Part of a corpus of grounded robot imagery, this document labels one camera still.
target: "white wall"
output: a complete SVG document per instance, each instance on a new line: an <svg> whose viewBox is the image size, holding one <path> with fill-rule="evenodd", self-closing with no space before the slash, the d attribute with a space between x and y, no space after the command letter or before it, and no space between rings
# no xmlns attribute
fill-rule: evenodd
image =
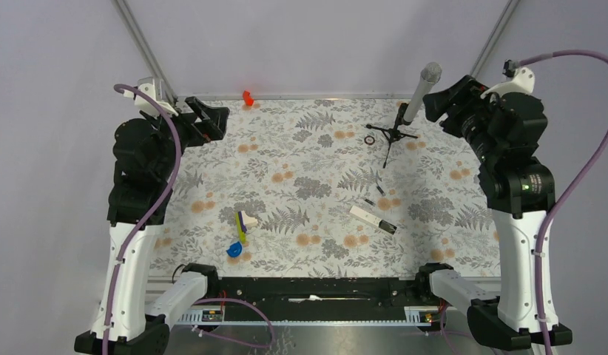
<svg viewBox="0 0 608 355"><path fill-rule="evenodd" d="M572 48L608 54L608 0L522 1L479 80L500 81L505 59ZM608 66L556 58L531 68L549 120L537 156L561 194L607 130ZM557 215L552 236L553 299L574 330L563 354L608 354L608 147Z"/></svg>
<svg viewBox="0 0 608 355"><path fill-rule="evenodd" d="M128 0L178 95L412 95L472 69L507 0Z"/></svg>
<svg viewBox="0 0 608 355"><path fill-rule="evenodd" d="M0 354L73 354L104 286L112 90L149 76L110 1L0 1Z"/></svg>

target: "microphone stand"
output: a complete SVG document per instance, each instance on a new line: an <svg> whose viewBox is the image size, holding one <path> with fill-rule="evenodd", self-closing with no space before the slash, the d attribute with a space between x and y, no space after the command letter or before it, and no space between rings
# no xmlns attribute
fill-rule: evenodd
<svg viewBox="0 0 608 355"><path fill-rule="evenodd" d="M382 165L383 169L385 167L387 167L387 159L389 159L389 152L391 151L391 144L401 140L402 138L413 138L413 139L418 138L416 135L407 135L406 133L402 133L398 129L399 125L402 124L402 117L404 117L404 114L405 114L407 108L408 108L407 103L402 103L400 105L400 108L398 109L398 114L396 115L396 122L393 125L393 128L381 128L381 127L372 126L370 124L367 124L365 126L365 128L367 128L367 129L375 129L375 130L382 132L382 135L384 135L385 138L387 138L387 142L389 142L389 148L387 149L387 157L385 158L385 163Z"/></svg>

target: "table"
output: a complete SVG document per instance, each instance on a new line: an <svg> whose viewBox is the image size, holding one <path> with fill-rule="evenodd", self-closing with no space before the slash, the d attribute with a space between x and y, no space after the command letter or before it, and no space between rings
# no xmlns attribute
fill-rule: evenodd
<svg viewBox="0 0 608 355"><path fill-rule="evenodd" d="M468 277L499 276L498 235L464 140L426 121L422 109L402 128L419 139L395 143L382 168L387 142L365 125L392 126L400 103L207 102L231 110L226 137L185 151L150 277L190 262L230 277L412 277L427 261ZM354 205L398 226L396 234L350 216ZM259 226L231 258L240 210Z"/></svg>

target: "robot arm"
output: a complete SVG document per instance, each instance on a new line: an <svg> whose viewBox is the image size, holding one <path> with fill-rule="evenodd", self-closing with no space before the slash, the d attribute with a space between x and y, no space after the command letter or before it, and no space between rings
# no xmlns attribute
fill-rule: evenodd
<svg viewBox="0 0 608 355"><path fill-rule="evenodd" d="M161 88L159 79L146 78L139 81L136 90L172 115L181 152L189 146L202 146L223 139L229 109L209 107L190 97L185 102L193 112L181 113L174 109L172 103L166 102ZM131 239L124 255L120 257L119 252L136 223L166 191L167 179L175 163L172 158L174 144L169 126L164 124L163 118L148 101L128 90L124 96L134 99L144 119L129 120L115 132L113 153L117 162L114 187L109 195L108 220L111 227L106 287L90 331L75 338L74 349L83 354L101 354L104 346L107 346L108 354L162 354L169 330L195 301L211 294L208 281L217 277L214 267L189 264L174 286L148 309L145 308L152 250L163 232L171 192ZM109 287L116 268L114 302L110 308L107 304ZM108 325L106 311L110 312ZM109 335L108 344L103 344L105 331Z"/></svg>
<svg viewBox="0 0 608 355"><path fill-rule="evenodd" d="M530 95L534 83L533 72L522 67L512 80L492 88L466 75L450 89L424 97L426 118L435 122L446 113L439 123L443 131L464 138L481 162L480 185L499 234L501 294L484 292L445 264L425 266L417 279L467 314L478 343L507 351L543 343L540 322L550 329L552 345L572 342L552 303L549 233L541 253L547 316L537 317L533 248L555 193L550 170L533 157L547 125L543 105Z"/></svg>

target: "gray microphone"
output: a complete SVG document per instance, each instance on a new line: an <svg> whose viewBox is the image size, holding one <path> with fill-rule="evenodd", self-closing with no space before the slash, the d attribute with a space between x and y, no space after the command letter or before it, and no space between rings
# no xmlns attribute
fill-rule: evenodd
<svg viewBox="0 0 608 355"><path fill-rule="evenodd" d="M430 92L430 90L439 82L441 78L441 65L439 63L430 62L426 64L426 68L422 70L422 74L419 77L419 84L415 90L415 94L411 98L411 102L408 104L404 117L402 117L402 124L409 125L413 123L417 111L422 107L424 96Z"/></svg>

